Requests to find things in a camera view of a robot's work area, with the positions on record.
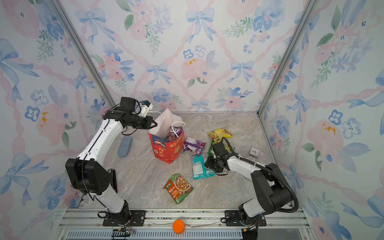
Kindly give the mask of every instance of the blue case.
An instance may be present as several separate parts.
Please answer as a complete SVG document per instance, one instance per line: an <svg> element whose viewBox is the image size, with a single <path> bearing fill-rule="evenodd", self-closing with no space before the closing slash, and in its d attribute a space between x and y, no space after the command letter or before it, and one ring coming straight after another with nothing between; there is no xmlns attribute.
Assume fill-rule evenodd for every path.
<svg viewBox="0 0 384 240"><path fill-rule="evenodd" d="M121 140L121 144L118 150L119 157L126 157L129 153L129 149L131 148L132 137L124 136Z"/></svg>

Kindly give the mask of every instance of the black mounting plate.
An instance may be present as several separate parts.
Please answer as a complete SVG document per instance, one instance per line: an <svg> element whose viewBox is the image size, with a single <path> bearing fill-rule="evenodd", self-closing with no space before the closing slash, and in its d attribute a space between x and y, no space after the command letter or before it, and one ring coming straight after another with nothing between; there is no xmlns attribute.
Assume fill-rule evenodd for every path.
<svg viewBox="0 0 384 240"><path fill-rule="evenodd" d="M142 227L144 225L145 220L145 210L129 210L131 212L131 216L133 217L130 227ZM104 227L119 227L117 223L114 223L112 219L105 219L103 222Z"/></svg>
<svg viewBox="0 0 384 240"><path fill-rule="evenodd" d="M229 221L229 222L226 222L225 225L227 227L245 227L241 222L240 222L240 216L238 214L238 210L226 210L224 211L225 213L225 218L222 218L225 219L225 221L228 221L228 220L231 220L231 219L234 219L236 218L235 221ZM262 219L262 218L259 218L259 226L263 226L265 227L266 226L266 221L265 221L265 218Z"/></svg>

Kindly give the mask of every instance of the purple snack package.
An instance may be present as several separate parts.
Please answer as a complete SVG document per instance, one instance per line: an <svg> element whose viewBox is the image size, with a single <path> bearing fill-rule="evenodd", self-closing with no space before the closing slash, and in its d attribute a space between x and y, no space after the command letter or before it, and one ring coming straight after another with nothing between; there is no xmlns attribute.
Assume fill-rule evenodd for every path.
<svg viewBox="0 0 384 240"><path fill-rule="evenodd" d="M175 141L178 138L178 136L181 135L182 132L183 132L183 127L171 127L169 130L167 142Z"/></svg>
<svg viewBox="0 0 384 240"><path fill-rule="evenodd" d="M206 142L202 142L197 139L187 137L183 144L183 149L184 149L184 152L188 150L193 152L197 156L200 156L200 153L203 151L205 144Z"/></svg>

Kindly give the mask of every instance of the white cable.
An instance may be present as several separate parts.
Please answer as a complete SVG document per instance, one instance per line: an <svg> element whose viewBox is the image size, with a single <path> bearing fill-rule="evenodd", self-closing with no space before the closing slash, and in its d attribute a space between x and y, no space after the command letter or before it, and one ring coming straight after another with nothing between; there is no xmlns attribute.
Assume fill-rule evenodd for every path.
<svg viewBox="0 0 384 240"><path fill-rule="evenodd" d="M185 122L183 122L183 121L177 121L177 122L182 122L182 123L184 123L184 125L182 126L182 128L184 129ZM173 124L174 124L174 123L172 123L171 126L170 126L170 127L171 127L171 130L176 134L177 137L179 137L179 136L177 135L176 131L175 131L175 128L173 127Z"/></svg>

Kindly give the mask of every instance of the orange and green food package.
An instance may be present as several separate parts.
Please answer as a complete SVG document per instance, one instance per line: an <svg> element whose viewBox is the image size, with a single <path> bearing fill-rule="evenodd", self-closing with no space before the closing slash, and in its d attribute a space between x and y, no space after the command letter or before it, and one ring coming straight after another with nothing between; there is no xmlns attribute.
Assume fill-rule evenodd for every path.
<svg viewBox="0 0 384 240"><path fill-rule="evenodd" d="M208 133L208 136L209 136L210 138L212 138L212 140L213 140L215 143L218 143L218 142L221 141L221 138L222 138L222 137L226 137L226 138L233 137L233 134L230 133L228 130L226 130L225 127L222 127L222 128L213 130L212 132L209 132L209 133Z"/></svg>
<svg viewBox="0 0 384 240"><path fill-rule="evenodd" d="M169 194L175 200L176 204L181 203L188 194L193 190L193 187L187 182L180 173L173 174L164 189L167 189Z"/></svg>

